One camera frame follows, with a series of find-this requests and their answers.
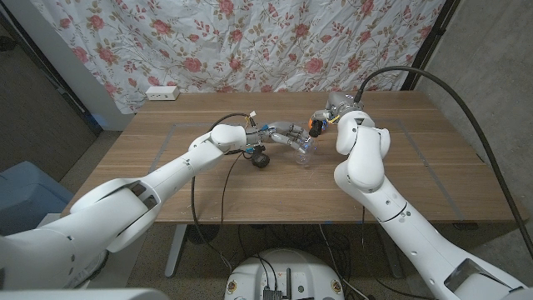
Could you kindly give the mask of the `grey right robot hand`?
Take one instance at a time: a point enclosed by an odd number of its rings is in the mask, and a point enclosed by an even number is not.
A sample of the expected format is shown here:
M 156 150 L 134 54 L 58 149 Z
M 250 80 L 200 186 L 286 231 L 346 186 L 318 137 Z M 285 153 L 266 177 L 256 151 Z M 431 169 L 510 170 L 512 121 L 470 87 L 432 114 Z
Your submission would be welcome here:
M 345 114 L 362 109 L 362 102 L 357 102 L 354 96 L 343 92 L 330 92 L 325 108 L 315 111 L 311 115 L 311 121 L 337 123 Z

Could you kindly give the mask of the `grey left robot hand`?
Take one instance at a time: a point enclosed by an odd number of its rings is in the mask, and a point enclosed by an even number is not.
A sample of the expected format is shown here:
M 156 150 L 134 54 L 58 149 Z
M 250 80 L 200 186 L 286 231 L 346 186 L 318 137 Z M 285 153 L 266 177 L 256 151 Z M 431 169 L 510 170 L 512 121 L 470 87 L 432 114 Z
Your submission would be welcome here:
M 260 129 L 247 130 L 247 145 L 279 143 L 289 146 L 301 154 L 308 154 L 314 139 L 303 127 L 292 122 L 272 122 Z

